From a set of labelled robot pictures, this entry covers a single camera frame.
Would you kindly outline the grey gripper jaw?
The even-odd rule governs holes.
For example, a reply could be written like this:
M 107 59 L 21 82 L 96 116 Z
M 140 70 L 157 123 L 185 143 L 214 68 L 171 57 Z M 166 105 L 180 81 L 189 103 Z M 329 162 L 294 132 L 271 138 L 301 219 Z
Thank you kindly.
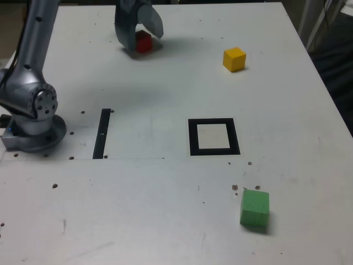
M 114 22 L 116 37 L 128 51 L 134 51 L 136 48 L 135 30 L 140 5 L 140 1 L 136 0 L 119 0 L 116 3 Z
M 150 5 L 144 4 L 137 12 L 138 23 L 142 24 L 154 36 L 161 39 L 163 36 L 163 22 L 157 11 Z

